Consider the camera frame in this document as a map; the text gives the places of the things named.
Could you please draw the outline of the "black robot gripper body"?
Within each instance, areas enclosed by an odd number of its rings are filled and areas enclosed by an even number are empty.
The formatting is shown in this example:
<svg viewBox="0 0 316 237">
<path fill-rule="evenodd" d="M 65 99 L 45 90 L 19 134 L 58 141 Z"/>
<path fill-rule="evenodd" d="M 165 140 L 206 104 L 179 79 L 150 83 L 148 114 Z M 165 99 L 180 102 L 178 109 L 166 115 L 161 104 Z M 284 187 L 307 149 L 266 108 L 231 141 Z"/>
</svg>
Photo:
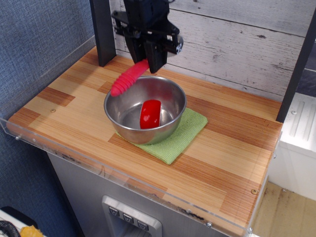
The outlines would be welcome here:
<svg viewBox="0 0 316 237">
<path fill-rule="evenodd" d="M 168 20 L 171 0 L 125 0 L 124 11 L 113 11 L 116 33 L 160 44 L 164 51 L 179 54 L 183 39 Z"/>
</svg>

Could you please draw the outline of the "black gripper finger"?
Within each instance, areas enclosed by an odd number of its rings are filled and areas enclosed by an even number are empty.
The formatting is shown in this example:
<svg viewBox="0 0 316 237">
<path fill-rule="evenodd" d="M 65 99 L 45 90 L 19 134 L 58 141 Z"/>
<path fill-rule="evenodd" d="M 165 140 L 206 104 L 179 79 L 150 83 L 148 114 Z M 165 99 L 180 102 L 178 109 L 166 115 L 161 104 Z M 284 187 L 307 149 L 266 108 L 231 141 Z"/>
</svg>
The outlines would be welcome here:
<svg viewBox="0 0 316 237">
<path fill-rule="evenodd" d="M 134 63 L 138 63 L 147 58 L 145 51 L 145 39 L 124 37 L 129 53 Z"/>
<path fill-rule="evenodd" d="M 145 42 L 144 49 L 150 72 L 154 74 L 167 63 L 167 52 L 163 50 L 160 44 L 150 41 Z"/>
</svg>

